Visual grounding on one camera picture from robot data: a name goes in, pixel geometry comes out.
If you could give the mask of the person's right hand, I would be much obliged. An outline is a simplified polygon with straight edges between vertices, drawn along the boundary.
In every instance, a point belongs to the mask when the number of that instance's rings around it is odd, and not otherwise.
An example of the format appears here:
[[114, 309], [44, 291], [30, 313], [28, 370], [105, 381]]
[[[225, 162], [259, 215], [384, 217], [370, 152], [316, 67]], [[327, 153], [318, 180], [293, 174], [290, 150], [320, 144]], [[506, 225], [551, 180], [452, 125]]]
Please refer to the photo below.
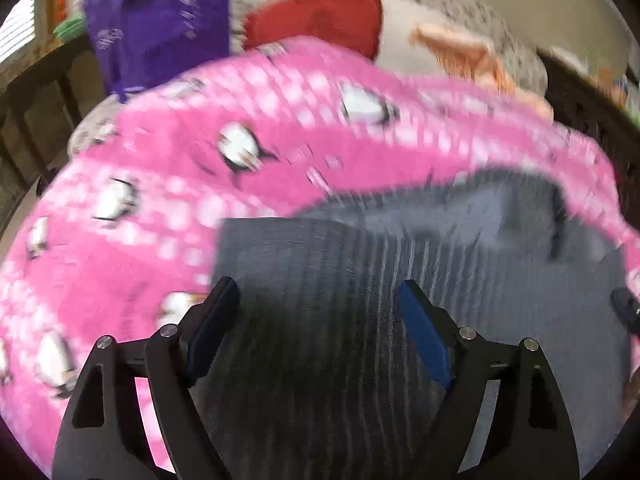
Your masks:
[[623, 419], [626, 422], [631, 416], [640, 398], [640, 368], [634, 371], [624, 387]]

